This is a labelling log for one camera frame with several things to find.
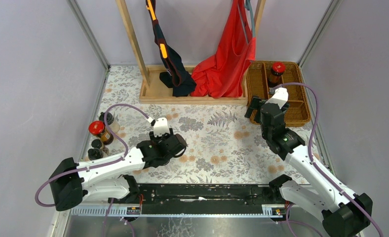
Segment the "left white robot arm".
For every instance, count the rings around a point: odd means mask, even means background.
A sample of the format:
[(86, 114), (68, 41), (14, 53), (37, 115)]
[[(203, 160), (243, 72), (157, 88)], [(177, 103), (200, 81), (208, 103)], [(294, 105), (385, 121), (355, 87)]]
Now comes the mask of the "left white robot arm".
[(138, 143), (127, 153), (91, 161), (74, 162), (66, 158), (50, 176), (50, 189), (57, 211), (69, 210), (83, 201), (109, 198), (133, 201), (139, 188), (129, 173), (168, 164), (187, 148), (180, 134), (164, 134)]

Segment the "red lid sauce jar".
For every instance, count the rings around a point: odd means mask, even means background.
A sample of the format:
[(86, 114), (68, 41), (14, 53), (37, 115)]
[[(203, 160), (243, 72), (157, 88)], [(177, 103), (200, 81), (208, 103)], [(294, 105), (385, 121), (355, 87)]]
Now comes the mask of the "red lid sauce jar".
[(282, 62), (274, 62), (270, 68), (268, 76), (269, 87), (275, 87), (281, 83), (281, 77), (286, 70), (286, 66)]

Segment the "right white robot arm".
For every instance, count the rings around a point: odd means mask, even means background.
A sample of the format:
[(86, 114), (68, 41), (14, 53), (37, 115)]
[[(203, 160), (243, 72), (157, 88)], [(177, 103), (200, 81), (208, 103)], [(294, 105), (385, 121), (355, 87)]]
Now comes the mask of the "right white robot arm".
[(365, 193), (356, 194), (319, 160), (311, 158), (305, 141), (286, 127), (284, 115), (288, 107), (284, 100), (254, 96), (245, 117), (256, 113), (254, 120), (260, 124), (262, 138), (269, 149), (299, 171), (315, 192), (302, 189), (287, 175), (279, 176), (269, 185), (282, 199), (298, 205), (321, 221), (329, 236), (352, 237), (358, 234), (371, 224), (371, 198)]

